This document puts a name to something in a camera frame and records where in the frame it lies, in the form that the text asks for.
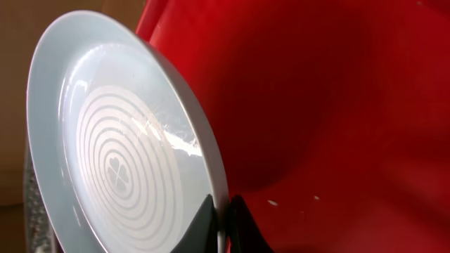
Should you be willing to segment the large pale blue plate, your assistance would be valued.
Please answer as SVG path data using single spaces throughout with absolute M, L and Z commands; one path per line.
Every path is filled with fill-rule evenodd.
M 37 182 L 65 252 L 171 252 L 203 200 L 226 251 L 229 190 L 179 71 L 118 21 L 72 11 L 42 34 L 27 82 Z

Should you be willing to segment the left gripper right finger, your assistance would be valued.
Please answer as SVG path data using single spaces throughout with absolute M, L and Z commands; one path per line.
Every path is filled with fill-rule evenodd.
M 230 253 L 274 253 L 240 195 L 231 198 L 225 225 L 231 243 Z

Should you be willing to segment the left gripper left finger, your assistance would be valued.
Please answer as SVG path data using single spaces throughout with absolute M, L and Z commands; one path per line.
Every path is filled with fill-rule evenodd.
M 217 253 L 218 218 L 213 198 L 202 202 L 191 224 L 171 253 Z

